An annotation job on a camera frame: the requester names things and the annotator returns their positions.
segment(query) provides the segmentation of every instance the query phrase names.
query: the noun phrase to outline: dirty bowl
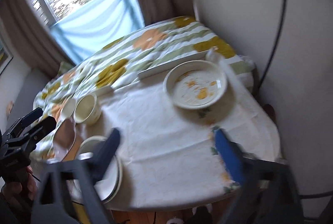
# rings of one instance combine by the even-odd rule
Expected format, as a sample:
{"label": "dirty bowl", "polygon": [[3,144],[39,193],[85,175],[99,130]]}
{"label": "dirty bowl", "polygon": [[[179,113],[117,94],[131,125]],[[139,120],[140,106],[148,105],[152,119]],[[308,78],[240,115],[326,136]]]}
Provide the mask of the dirty bowl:
{"label": "dirty bowl", "polygon": [[227,88],[225,73],[214,63],[188,61],[173,68],[163,82],[170,101],[185,109],[202,109],[216,103]]}

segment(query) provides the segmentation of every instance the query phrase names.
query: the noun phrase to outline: blue gripper pad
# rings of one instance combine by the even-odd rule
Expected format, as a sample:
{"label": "blue gripper pad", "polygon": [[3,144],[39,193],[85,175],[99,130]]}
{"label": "blue gripper pad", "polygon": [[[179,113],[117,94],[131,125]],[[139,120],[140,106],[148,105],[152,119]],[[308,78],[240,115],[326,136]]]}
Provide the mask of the blue gripper pad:
{"label": "blue gripper pad", "polygon": [[225,167],[232,179],[243,185],[245,182],[242,151],[238,145],[231,142],[222,129],[215,130],[215,146],[222,157]]}

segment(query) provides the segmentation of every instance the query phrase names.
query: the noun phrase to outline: picture frame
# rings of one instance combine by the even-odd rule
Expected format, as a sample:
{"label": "picture frame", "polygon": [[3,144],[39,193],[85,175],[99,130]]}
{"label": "picture frame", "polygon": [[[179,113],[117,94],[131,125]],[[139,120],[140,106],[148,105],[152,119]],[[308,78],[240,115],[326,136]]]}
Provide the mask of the picture frame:
{"label": "picture frame", "polygon": [[12,59],[13,55],[6,47],[4,39],[0,34],[0,75]]}

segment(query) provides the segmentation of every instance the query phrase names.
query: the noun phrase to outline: stacked plates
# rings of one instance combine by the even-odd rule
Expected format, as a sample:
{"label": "stacked plates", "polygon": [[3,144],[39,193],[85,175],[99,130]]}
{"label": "stacked plates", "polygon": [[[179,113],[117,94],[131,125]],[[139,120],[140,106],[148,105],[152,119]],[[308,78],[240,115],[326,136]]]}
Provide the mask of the stacked plates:
{"label": "stacked plates", "polygon": [[[99,144],[100,142],[104,142],[105,140],[106,137],[103,136],[93,136],[86,139],[84,142],[82,142],[78,152],[76,153],[75,158],[79,158],[80,154],[92,152],[94,148],[97,146],[97,144]],[[99,198],[104,203],[107,203],[110,200],[112,200],[114,196],[117,194],[121,185],[122,177],[123,177],[123,167],[119,157],[115,156],[110,162],[109,167],[106,170],[103,179],[95,184],[96,192],[99,195]],[[81,194],[81,189],[78,180],[74,180],[74,186],[76,188],[76,191],[79,192],[79,194]]]}

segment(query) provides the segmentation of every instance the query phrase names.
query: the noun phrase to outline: white bowl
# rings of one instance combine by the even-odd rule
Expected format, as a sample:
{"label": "white bowl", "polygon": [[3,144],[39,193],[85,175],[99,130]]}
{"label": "white bowl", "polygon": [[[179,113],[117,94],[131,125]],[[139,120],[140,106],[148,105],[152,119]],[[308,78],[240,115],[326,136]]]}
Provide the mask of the white bowl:
{"label": "white bowl", "polygon": [[227,88],[225,73],[214,63],[188,61],[173,68],[163,82],[172,103],[185,109],[202,109],[216,103]]}
{"label": "white bowl", "polygon": [[[94,148],[97,146],[97,144],[105,141],[106,139],[107,138],[103,136],[93,136],[86,139],[84,142],[82,142],[79,150],[76,153],[75,158],[77,159],[80,154],[92,152]],[[115,156],[111,160],[109,167],[104,174],[103,179],[95,184],[96,192],[99,198],[104,202],[107,202],[111,198],[113,198],[116,192],[119,190],[120,168],[121,167],[119,166],[119,160]],[[78,180],[74,180],[74,185],[77,188],[77,190],[81,191]]]}
{"label": "white bowl", "polygon": [[74,110],[74,120],[76,123],[86,123],[92,125],[98,121],[102,110],[98,103],[96,94],[88,94],[82,97]]}

